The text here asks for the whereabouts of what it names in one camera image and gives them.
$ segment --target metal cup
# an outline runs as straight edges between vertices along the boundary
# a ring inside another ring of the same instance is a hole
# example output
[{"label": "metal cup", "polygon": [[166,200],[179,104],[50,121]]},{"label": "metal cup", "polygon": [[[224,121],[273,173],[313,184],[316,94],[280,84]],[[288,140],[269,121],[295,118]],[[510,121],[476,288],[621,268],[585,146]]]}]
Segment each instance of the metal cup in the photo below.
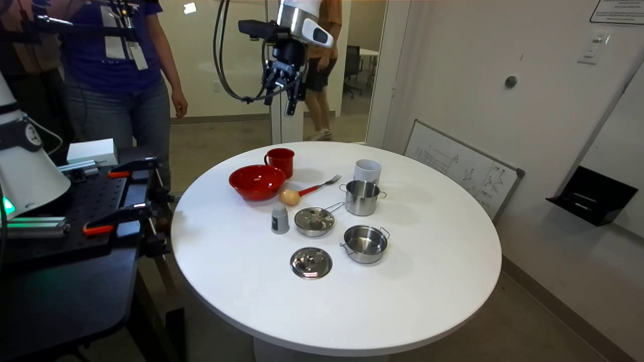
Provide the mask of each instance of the metal cup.
[{"label": "metal cup", "polygon": [[380,190],[376,184],[351,182],[346,184],[344,210],[353,216],[367,217],[376,211]]}]

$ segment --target whiteboard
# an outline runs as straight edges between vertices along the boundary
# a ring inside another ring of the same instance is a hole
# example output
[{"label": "whiteboard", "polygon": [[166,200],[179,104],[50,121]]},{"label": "whiteboard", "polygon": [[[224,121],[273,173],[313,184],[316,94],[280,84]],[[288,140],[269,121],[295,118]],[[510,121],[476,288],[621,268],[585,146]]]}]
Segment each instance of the whiteboard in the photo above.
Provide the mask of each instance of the whiteboard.
[{"label": "whiteboard", "polygon": [[497,219],[506,200],[523,178],[510,167],[420,121],[415,121],[404,156],[417,159],[467,190]]},{"label": "whiteboard", "polygon": [[613,219],[644,237],[644,66],[634,73],[624,94],[607,113],[579,166],[625,184],[639,194]]}]

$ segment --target small metal container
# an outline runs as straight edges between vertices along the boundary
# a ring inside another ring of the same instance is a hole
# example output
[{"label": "small metal container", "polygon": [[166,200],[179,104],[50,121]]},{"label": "small metal container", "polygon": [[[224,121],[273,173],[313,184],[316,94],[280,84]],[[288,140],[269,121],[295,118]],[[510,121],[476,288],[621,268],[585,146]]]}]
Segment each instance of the small metal container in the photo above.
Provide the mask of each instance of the small metal container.
[{"label": "small metal container", "polygon": [[376,211],[380,187],[376,184],[351,182],[346,184],[344,210],[353,216],[367,217]]},{"label": "small metal container", "polygon": [[272,211],[272,221],[269,221],[269,227],[273,229],[273,233],[285,233],[290,227],[288,227],[288,211],[285,207],[276,207]]},{"label": "small metal container", "polygon": [[389,231],[370,225],[353,225],[344,231],[343,247],[356,263],[376,263],[389,246]]},{"label": "small metal container", "polygon": [[305,237],[321,237],[335,227],[335,216],[329,210],[305,207],[295,213],[295,227]]}]

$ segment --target cable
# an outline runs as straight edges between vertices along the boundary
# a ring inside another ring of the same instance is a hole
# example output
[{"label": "cable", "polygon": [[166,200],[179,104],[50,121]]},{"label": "cable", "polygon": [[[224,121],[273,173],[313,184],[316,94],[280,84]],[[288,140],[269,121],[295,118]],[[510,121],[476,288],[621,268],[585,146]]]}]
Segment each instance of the cable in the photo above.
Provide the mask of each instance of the cable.
[{"label": "cable", "polygon": [[37,128],[40,128],[43,134],[50,136],[52,140],[57,140],[57,148],[52,152],[48,152],[47,156],[55,156],[61,148],[63,148],[63,138],[57,136],[55,132],[47,128],[45,125],[37,123],[32,117],[29,117],[27,113],[23,113],[23,117],[32,123]]},{"label": "cable", "polygon": [[[278,86],[278,91],[273,91],[273,93],[267,93],[266,84],[262,83],[262,86],[259,86],[256,97],[241,97],[229,86],[227,77],[226,77],[226,65],[224,65],[224,59],[226,59],[224,40],[226,40],[227,8],[229,8],[229,0],[221,0],[219,7],[217,7],[215,29],[214,29],[214,65],[215,65],[215,73],[217,73],[217,79],[221,83],[221,89],[229,97],[234,97],[234,98],[238,98],[241,102],[256,102],[256,100],[272,98],[272,97],[283,93],[285,89],[295,86],[300,83],[302,73],[295,75],[295,79],[291,83]],[[262,73],[266,71],[263,66],[267,65],[267,56],[266,56],[267,54],[267,46],[269,45],[263,40],[262,43],[262,62],[259,62],[262,65]]]}]

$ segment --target red bowl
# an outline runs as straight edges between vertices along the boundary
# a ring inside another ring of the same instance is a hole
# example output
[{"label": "red bowl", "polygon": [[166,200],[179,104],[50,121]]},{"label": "red bowl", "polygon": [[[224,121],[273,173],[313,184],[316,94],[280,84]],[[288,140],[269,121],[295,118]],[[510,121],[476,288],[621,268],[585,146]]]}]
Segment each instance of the red bowl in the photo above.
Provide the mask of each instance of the red bowl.
[{"label": "red bowl", "polygon": [[278,195],[283,185],[285,176],[282,170],[272,166],[247,166],[235,170],[227,182],[229,185],[249,201],[262,201]]}]

